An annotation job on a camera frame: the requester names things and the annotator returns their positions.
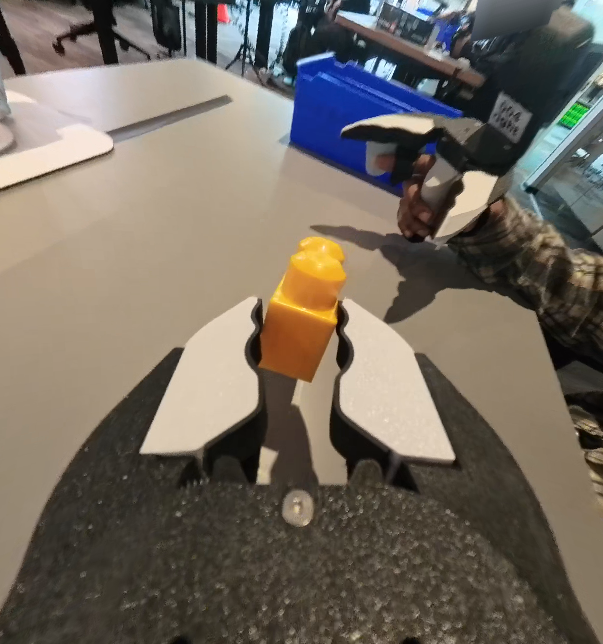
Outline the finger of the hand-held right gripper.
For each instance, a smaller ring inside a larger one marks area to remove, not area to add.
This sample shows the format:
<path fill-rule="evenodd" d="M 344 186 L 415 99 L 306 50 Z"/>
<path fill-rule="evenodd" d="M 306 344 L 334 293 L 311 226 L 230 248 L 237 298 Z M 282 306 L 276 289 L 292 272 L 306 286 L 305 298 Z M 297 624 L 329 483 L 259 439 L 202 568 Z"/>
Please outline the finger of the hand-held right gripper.
<path fill-rule="evenodd" d="M 503 197 L 513 182 L 514 169 L 495 175 L 469 170 L 456 178 L 439 207 L 435 239 L 451 239 L 477 221 L 487 208 Z"/>
<path fill-rule="evenodd" d="M 419 150 L 430 143 L 450 144 L 465 149 L 465 141 L 457 136 L 461 118 L 437 114 L 391 114 L 371 117 L 346 125 L 341 138 L 364 142 L 372 151 L 394 151 L 397 147 Z"/>

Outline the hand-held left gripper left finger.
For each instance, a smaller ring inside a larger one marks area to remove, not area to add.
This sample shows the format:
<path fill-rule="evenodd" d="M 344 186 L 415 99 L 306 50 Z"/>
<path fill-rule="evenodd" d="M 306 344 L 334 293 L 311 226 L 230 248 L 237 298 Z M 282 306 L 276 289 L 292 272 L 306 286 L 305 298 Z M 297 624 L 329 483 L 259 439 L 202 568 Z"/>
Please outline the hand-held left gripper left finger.
<path fill-rule="evenodd" d="M 185 343 L 141 455 L 188 457 L 199 453 L 212 469 L 235 458 L 256 476 L 267 412 L 260 334 L 263 303 L 248 297 L 201 327 Z"/>

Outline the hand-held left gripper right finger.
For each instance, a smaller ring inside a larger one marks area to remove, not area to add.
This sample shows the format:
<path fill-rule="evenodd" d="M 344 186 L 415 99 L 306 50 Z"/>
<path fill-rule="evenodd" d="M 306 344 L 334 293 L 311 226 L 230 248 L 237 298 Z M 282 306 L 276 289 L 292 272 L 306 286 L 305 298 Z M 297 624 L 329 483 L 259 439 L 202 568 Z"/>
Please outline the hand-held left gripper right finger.
<path fill-rule="evenodd" d="M 330 440 L 348 478 L 361 461 L 394 479 L 409 463 L 452 466 L 449 436 L 410 344 L 351 299 L 338 307 Z"/>

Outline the yellow two-stud toy block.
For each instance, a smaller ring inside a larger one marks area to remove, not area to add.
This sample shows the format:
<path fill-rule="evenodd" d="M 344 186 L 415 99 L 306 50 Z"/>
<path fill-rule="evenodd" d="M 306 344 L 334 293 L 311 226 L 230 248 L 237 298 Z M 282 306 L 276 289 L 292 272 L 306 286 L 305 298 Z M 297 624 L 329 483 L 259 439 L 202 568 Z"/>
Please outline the yellow two-stud toy block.
<path fill-rule="evenodd" d="M 260 366 L 312 382 L 338 323 L 345 255 L 334 241 L 306 237 L 272 295 L 260 335 Z"/>

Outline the person's right forearm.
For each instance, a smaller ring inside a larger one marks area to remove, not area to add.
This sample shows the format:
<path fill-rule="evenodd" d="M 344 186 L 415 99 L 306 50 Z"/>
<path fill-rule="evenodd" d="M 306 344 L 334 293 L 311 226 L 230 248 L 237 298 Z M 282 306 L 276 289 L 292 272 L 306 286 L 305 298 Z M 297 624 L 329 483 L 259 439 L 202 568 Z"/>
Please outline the person's right forearm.
<path fill-rule="evenodd" d="M 572 249 L 510 197 L 448 246 L 480 280 L 512 288 L 556 342 L 603 366 L 603 256 Z"/>

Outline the person's right hand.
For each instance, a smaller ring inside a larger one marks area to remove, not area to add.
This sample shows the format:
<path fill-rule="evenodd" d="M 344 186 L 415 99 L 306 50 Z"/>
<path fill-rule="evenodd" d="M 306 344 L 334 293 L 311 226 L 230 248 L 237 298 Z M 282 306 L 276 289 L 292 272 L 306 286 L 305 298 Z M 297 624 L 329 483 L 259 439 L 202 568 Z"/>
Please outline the person's right hand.
<path fill-rule="evenodd" d="M 435 165 L 433 155 L 421 155 L 411 165 L 402 161 L 400 170 L 402 197 L 397 210 L 397 225 L 400 233 L 411 243 L 423 242 L 432 234 L 435 213 L 421 197 L 422 184 Z"/>

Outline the blue plastic bin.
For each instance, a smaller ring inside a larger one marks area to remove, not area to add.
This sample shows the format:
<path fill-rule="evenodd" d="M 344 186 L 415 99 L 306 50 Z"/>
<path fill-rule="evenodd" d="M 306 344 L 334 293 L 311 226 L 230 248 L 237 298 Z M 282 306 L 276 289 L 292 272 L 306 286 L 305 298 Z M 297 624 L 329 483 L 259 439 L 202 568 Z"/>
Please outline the blue plastic bin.
<path fill-rule="evenodd" d="M 334 53 L 298 61 L 290 142 L 329 165 L 398 195 L 388 173 L 366 170 L 362 141 L 341 138 L 342 129 L 379 115 L 433 113 L 459 118 L 462 112 L 405 85 L 376 76 L 353 62 L 338 62 Z"/>

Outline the black tripod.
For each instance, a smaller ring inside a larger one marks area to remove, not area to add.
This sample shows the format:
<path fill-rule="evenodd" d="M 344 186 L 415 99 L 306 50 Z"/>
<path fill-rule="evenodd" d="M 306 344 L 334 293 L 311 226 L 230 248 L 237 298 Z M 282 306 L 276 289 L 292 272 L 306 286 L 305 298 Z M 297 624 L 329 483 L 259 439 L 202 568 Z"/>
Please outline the black tripod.
<path fill-rule="evenodd" d="M 258 60 L 256 44 L 251 36 L 249 30 L 229 33 L 224 41 L 227 51 L 221 51 L 221 44 L 218 46 L 219 65 L 234 76 L 259 84 L 259 73 L 263 66 Z"/>

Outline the white metal tablet stand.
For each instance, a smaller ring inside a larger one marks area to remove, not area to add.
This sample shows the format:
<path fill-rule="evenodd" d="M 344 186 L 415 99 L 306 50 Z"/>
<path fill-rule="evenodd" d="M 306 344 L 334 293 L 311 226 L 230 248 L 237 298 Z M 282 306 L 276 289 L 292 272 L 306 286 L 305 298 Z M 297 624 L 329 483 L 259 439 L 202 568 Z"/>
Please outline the white metal tablet stand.
<path fill-rule="evenodd" d="M 8 92 L 0 70 L 0 191 L 113 149 L 108 134 Z"/>

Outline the black office chair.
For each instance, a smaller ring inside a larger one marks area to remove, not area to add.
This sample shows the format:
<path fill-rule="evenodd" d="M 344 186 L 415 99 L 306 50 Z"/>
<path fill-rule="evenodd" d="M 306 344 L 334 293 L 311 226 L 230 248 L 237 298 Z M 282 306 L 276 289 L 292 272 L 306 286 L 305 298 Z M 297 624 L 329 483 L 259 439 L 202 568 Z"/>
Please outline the black office chair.
<path fill-rule="evenodd" d="M 96 35 L 104 65 L 119 64 L 118 44 L 122 52 L 133 50 L 143 56 L 147 61 L 151 60 L 151 55 L 148 52 L 117 31 L 117 20 L 114 16 L 113 1 L 81 1 L 81 4 L 92 13 L 93 19 L 91 22 L 73 25 L 68 31 L 56 37 L 52 42 L 52 47 L 58 55 L 65 55 L 65 41 L 76 43 L 80 37 Z"/>

